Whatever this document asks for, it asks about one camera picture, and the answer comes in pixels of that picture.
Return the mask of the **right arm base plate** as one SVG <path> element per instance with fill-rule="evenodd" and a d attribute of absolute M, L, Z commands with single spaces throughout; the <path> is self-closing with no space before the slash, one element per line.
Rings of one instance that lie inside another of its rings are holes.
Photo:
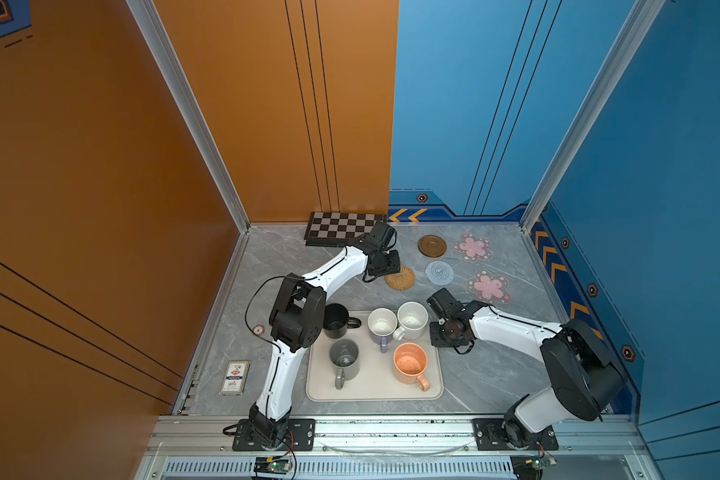
<path fill-rule="evenodd" d="M 476 418 L 472 420 L 472 427 L 480 451 L 556 451 L 559 449 L 556 433 L 551 426 L 533 433 L 515 420 Z"/>

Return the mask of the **woven rattan round coaster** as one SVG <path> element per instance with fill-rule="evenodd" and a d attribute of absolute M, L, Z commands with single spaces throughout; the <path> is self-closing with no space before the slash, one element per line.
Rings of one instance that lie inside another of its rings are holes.
<path fill-rule="evenodd" d="M 384 279 L 390 288 L 397 291 L 410 289 L 416 281 L 415 273 L 405 266 L 402 266 L 398 273 L 386 275 Z"/>

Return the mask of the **brown wooden round coaster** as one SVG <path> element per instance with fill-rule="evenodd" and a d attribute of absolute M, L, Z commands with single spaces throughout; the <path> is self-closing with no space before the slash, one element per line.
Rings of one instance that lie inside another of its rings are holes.
<path fill-rule="evenodd" d="M 428 258 L 440 258 L 448 249 L 448 245 L 443 238 L 437 235 L 422 236 L 417 244 L 420 253 Z"/>

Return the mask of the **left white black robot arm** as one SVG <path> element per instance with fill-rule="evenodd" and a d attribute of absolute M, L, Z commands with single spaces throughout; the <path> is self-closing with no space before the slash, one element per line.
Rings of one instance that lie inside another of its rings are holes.
<path fill-rule="evenodd" d="M 245 423 L 255 442 L 275 449 L 286 441 L 298 369 L 323 329 L 327 300 L 358 275 L 369 283 L 400 272 L 396 240 L 396 230 L 378 221 L 324 265 L 303 275 L 289 273 L 279 278 L 269 316 L 271 360 L 263 390 Z"/>

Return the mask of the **beige rectangular serving tray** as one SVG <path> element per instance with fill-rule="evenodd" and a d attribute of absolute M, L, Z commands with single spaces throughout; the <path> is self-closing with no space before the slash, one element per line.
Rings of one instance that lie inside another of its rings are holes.
<path fill-rule="evenodd" d="M 309 349 L 306 395 L 315 402 L 361 402 L 361 401 L 403 401 L 435 400 L 444 392 L 438 349 L 431 345 L 430 334 L 425 333 L 413 342 L 423 348 L 428 357 L 424 376 L 430 382 L 430 389 L 423 391 L 414 384 L 405 384 L 395 376 L 393 365 L 394 350 L 400 345 L 393 341 L 388 351 L 380 351 L 378 344 L 370 337 L 367 327 L 368 311 L 350 311 L 352 317 L 362 321 L 358 329 L 350 329 L 344 336 L 359 348 L 360 369 L 348 380 L 343 388 L 335 387 L 335 373 L 330 361 L 330 348 L 334 341 L 322 334 Z"/>

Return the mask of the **orange peach mug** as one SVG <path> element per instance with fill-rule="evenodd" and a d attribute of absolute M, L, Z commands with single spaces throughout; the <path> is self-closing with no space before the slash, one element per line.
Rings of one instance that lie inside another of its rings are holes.
<path fill-rule="evenodd" d="M 393 354 L 393 365 L 399 382 L 416 385 L 423 392 L 430 390 L 430 382 L 425 376 L 428 356 L 421 346 L 411 342 L 399 345 Z"/>

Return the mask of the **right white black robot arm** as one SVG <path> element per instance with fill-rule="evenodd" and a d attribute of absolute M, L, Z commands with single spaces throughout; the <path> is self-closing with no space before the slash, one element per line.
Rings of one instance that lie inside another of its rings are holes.
<path fill-rule="evenodd" d="M 427 304 L 438 319 L 438 338 L 458 354 L 485 341 L 544 364 L 550 386 L 521 398 L 504 415 L 500 435 L 514 449 L 540 443 L 545 429 L 564 420 L 600 419 L 626 384 L 616 356 L 582 320 L 532 320 L 478 300 L 464 304 L 445 288 Z"/>

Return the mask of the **pink flower coaster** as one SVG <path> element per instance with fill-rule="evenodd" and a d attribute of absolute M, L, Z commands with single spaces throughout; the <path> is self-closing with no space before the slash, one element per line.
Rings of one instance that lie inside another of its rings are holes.
<path fill-rule="evenodd" d="M 509 281 L 502 275 L 480 270 L 467 281 L 467 289 L 478 301 L 487 303 L 508 304 L 511 295 L 508 290 Z"/>
<path fill-rule="evenodd" d="M 463 234 L 460 239 L 454 242 L 453 248 L 461 259 L 466 262 L 487 261 L 492 258 L 490 242 L 487 239 L 471 234 Z"/>

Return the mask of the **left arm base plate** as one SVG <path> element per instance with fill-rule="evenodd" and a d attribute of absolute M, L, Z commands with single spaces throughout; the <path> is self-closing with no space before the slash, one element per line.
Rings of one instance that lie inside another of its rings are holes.
<path fill-rule="evenodd" d="M 276 437 L 267 438 L 258 433 L 251 420 L 241 420 L 235 429 L 232 449 L 236 452 L 283 452 L 293 449 L 295 452 L 308 452 L 314 448 L 314 419 L 289 419 L 284 432 Z"/>

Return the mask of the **blue woven round coaster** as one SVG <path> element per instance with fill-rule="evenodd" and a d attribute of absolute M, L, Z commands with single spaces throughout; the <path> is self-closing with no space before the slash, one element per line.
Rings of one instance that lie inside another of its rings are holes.
<path fill-rule="evenodd" d="M 453 267 L 440 260 L 430 262 L 425 268 L 425 275 L 436 286 L 449 285 L 455 278 Z"/>

